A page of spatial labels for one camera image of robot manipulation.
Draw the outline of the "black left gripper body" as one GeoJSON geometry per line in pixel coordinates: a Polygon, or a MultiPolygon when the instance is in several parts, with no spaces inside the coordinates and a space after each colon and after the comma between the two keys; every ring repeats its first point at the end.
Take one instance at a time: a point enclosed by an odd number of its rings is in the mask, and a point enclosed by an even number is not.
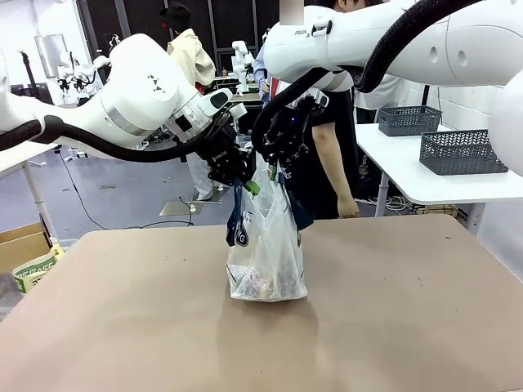
{"type": "Polygon", "coordinates": [[[235,142],[237,132],[228,118],[222,118],[205,133],[195,150],[210,168],[213,180],[243,180],[245,151],[235,142]]]}

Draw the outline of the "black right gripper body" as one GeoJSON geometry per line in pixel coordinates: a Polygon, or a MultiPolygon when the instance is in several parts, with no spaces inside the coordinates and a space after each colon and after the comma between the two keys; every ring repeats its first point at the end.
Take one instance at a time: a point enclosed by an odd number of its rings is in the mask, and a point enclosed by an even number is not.
{"type": "Polygon", "coordinates": [[[315,107],[312,96],[299,98],[294,107],[283,107],[273,117],[275,143],[301,143],[311,111],[315,107]]]}

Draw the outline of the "collaborator right hand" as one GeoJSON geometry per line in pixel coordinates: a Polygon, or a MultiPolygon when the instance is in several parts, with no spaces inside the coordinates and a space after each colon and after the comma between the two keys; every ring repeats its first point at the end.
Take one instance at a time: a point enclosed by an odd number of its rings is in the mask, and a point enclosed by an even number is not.
{"type": "Polygon", "coordinates": [[[357,218],[360,216],[360,209],[352,197],[343,197],[337,200],[337,213],[341,219],[357,218]]]}

